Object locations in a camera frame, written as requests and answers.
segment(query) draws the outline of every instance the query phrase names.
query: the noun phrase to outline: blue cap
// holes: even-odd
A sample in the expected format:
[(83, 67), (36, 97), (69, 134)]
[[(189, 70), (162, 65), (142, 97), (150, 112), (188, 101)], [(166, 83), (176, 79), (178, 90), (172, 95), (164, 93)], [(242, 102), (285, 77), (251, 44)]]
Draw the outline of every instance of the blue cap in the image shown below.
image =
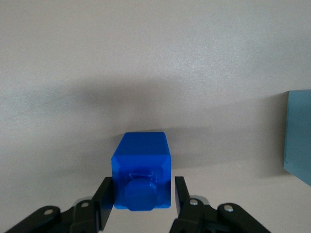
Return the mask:
[(117, 209), (170, 207), (172, 166), (165, 133), (126, 133), (111, 164)]

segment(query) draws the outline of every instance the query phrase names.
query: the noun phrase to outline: screw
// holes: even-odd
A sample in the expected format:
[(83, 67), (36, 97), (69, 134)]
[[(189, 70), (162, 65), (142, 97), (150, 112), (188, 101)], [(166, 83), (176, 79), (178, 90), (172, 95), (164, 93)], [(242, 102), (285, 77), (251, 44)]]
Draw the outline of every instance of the screw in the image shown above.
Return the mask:
[(224, 209), (228, 212), (233, 212), (233, 207), (231, 205), (225, 205)]
[(81, 207), (82, 208), (85, 208), (85, 207), (88, 207), (89, 206), (89, 203), (88, 202), (83, 202), (82, 204), (81, 204)]
[(51, 213), (53, 213), (53, 210), (52, 209), (48, 209), (46, 211), (44, 211), (44, 215), (50, 215)]
[(196, 199), (191, 199), (190, 200), (190, 205), (197, 205), (198, 201)]

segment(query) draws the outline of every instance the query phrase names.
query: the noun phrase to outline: metal screw head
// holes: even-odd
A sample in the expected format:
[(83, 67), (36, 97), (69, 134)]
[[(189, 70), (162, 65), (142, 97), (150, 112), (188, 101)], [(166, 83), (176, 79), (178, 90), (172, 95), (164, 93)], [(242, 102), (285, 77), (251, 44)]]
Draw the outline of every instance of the metal screw head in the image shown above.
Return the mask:
[(89, 203), (88, 202), (83, 202), (82, 204), (81, 204), (81, 207), (82, 208), (85, 208), (85, 207), (88, 207), (89, 206)]
[(191, 199), (190, 200), (190, 205), (197, 205), (198, 201), (196, 199)]
[(233, 207), (231, 205), (225, 205), (224, 209), (228, 212), (233, 212)]
[(50, 215), (51, 213), (53, 213), (53, 210), (52, 209), (48, 209), (46, 211), (44, 211), (44, 215)]

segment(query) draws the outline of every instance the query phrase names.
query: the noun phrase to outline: silver metal part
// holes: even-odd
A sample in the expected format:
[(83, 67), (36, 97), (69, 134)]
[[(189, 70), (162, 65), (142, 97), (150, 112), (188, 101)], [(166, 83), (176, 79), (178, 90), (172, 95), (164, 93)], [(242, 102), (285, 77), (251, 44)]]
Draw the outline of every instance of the silver metal part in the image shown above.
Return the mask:
[(52, 209), (48, 209), (46, 211), (44, 211), (44, 215), (50, 215), (51, 213), (53, 213), (53, 210)]
[(83, 202), (83, 203), (81, 204), (81, 207), (83, 207), (83, 208), (88, 207), (88, 206), (89, 206), (89, 203), (88, 203), (88, 202)]
[(233, 208), (232, 208), (231, 205), (225, 205), (225, 206), (224, 206), (224, 209), (225, 209), (226, 211), (228, 211), (228, 212), (233, 212)]
[(203, 202), (204, 205), (209, 205), (209, 201), (205, 197), (197, 196), (197, 195), (190, 195), (190, 198), (198, 199), (201, 202)]
[(197, 205), (198, 201), (196, 199), (191, 199), (190, 200), (190, 205)]

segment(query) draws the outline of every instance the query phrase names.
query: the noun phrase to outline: black plastic part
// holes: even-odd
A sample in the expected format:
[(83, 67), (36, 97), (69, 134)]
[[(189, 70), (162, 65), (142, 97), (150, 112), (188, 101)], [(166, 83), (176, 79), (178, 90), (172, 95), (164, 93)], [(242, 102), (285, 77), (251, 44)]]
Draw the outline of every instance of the black plastic part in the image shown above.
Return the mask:
[(112, 177), (104, 179), (92, 200), (98, 205), (99, 230), (102, 231), (106, 226), (114, 203)]
[(60, 219), (60, 209), (56, 206), (44, 206), (20, 223), (12, 227), (6, 233), (31, 233), (43, 232), (53, 226)]
[[(232, 212), (225, 210), (225, 205), (230, 205)], [(230, 226), (234, 232), (239, 233), (270, 233), (249, 213), (242, 209), (239, 205), (233, 203), (225, 203), (218, 206), (218, 217), (225, 224)]]
[(186, 200), (190, 198), (185, 178), (182, 176), (175, 177), (175, 200), (177, 207), (177, 214), (179, 215), (180, 210), (183, 208)]
[(6, 233), (97, 233), (104, 229), (113, 203), (112, 178), (106, 177), (92, 200), (83, 200), (63, 213), (55, 206), (42, 207)]

